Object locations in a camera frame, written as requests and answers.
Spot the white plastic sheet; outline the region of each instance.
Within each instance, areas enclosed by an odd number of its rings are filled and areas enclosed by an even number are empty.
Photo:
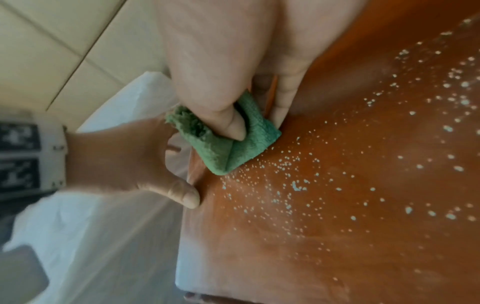
[[[101,130],[153,117],[177,103],[171,81],[147,72],[108,100],[80,127]],[[187,176],[190,147],[167,156],[168,168]],[[34,304],[184,303],[175,287],[182,207],[155,193],[115,196],[57,193],[15,220],[5,250],[33,247],[49,279]]]

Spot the right hand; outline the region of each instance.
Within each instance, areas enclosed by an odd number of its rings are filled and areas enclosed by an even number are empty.
[[[233,103],[252,84],[278,128],[313,60],[367,0],[157,0],[161,32],[180,101],[216,133],[236,140],[245,122]]]

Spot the hand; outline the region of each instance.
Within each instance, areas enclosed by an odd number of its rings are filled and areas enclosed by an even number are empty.
[[[220,135],[242,140],[245,122],[232,104],[251,83],[268,119],[280,127],[313,60],[367,0],[157,0],[176,92]]]
[[[180,151],[168,145],[176,132],[160,115],[103,131],[67,134],[67,190],[150,190],[185,207],[197,207],[198,191],[165,166],[166,151]]]

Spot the green cloth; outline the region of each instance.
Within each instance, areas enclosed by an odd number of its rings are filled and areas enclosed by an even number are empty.
[[[210,171],[225,175],[265,151],[282,134],[266,120],[250,93],[234,104],[245,119],[246,137],[237,141],[216,135],[195,114],[179,106],[166,117],[197,151]]]

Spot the fingernail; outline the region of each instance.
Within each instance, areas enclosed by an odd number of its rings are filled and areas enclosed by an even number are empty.
[[[187,192],[183,196],[182,203],[185,207],[194,209],[200,205],[200,195],[198,192]]]

